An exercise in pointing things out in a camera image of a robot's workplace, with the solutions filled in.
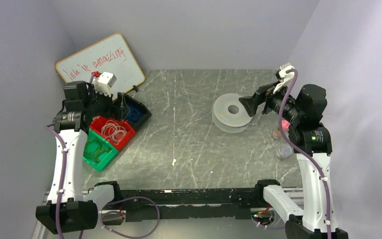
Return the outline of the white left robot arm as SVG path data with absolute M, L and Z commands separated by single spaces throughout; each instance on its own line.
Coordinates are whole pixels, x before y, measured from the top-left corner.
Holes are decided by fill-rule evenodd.
M 82 192 L 83 154 L 89 127 L 98 116 L 119 120 L 126 107 L 112 101 L 110 83 L 68 82 L 62 109 L 46 128 L 56 139 L 56 159 L 51 190 L 46 204 L 37 206 L 37 220 L 50 232 L 63 238 L 65 233 L 83 232 L 98 225 L 99 212 L 122 199 L 118 183 L 98 183 L 87 195 Z

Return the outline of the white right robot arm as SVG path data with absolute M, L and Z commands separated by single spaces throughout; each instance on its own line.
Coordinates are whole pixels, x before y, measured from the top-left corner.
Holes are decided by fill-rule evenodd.
M 293 148 L 301 171 L 303 208 L 284 193 L 276 182 L 263 180 L 263 200 L 273 207 L 285 224 L 288 239 L 347 239 L 337 223 L 330 186 L 331 136 L 321 123 L 327 106 L 326 90 L 304 85 L 297 98 L 285 98 L 287 87 L 274 92 L 274 85 L 261 86 L 239 102 L 249 116 L 260 104 L 263 114 L 276 112 L 290 123 L 286 140 Z

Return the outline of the black storage bin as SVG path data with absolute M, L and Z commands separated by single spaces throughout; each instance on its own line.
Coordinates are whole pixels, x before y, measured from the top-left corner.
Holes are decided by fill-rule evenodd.
M 152 113 L 148 108 L 141 102 L 133 98 L 131 103 L 132 116 L 128 116 L 125 121 L 127 121 L 131 127 L 138 131 L 140 130 L 145 122 L 152 116 Z

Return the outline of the white perforated filament spool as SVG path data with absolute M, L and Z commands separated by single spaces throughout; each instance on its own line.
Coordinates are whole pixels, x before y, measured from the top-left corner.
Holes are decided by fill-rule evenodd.
M 241 96 L 228 93 L 219 96 L 213 104 L 212 121 L 222 131 L 240 133 L 244 131 L 252 120 L 244 106 L 239 102 Z

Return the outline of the red storage bin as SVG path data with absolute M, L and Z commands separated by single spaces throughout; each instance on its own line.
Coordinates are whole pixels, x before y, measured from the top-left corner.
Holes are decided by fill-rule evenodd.
M 90 129 L 106 139 L 118 151 L 122 151 L 136 134 L 136 131 L 127 121 L 109 119 L 102 116 L 96 117 L 93 120 Z

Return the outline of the pink capped small bottle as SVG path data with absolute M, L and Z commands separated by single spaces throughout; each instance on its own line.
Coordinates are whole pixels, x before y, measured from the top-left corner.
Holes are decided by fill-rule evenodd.
M 282 120 L 281 122 L 281 126 L 284 130 L 284 132 L 286 134 L 288 134 L 288 129 L 289 129 L 289 126 L 290 126 L 290 123 L 287 121 L 287 120 Z M 275 140 L 278 140 L 280 138 L 282 138 L 282 134 L 281 134 L 281 131 L 280 131 L 280 128 L 277 127 L 277 129 L 275 129 L 272 133 L 272 138 L 275 139 Z

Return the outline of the green storage bin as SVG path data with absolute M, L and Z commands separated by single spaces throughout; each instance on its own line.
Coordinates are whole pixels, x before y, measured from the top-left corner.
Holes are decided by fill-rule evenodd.
M 92 129 L 83 152 L 83 161 L 97 172 L 102 172 L 116 157 L 118 150 Z

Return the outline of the clear small jar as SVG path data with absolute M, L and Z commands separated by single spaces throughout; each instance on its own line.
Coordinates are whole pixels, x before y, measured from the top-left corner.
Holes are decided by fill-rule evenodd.
M 278 159 L 286 159 L 293 154 L 293 148 L 288 144 L 281 144 L 276 150 L 276 156 Z

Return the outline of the whiteboard with red writing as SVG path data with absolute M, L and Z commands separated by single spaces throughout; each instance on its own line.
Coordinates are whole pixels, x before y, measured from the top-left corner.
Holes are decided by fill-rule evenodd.
M 95 71 L 112 73 L 116 77 L 111 87 L 113 100 L 117 93 L 127 93 L 145 81 L 145 74 L 120 33 L 57 62 L 55 69 L 65 82 L 88 82 Z

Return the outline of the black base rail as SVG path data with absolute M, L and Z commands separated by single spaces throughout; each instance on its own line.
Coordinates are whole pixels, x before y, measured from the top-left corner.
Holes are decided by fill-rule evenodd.
M 265 187 L 280 183 L 258 180 L 250 188 L 211 189 L 116 189 L 104 210 L 123 210 L 127 222 L 169 219 L 235 218 L 249 220 L 257 209 L 267 207 Z

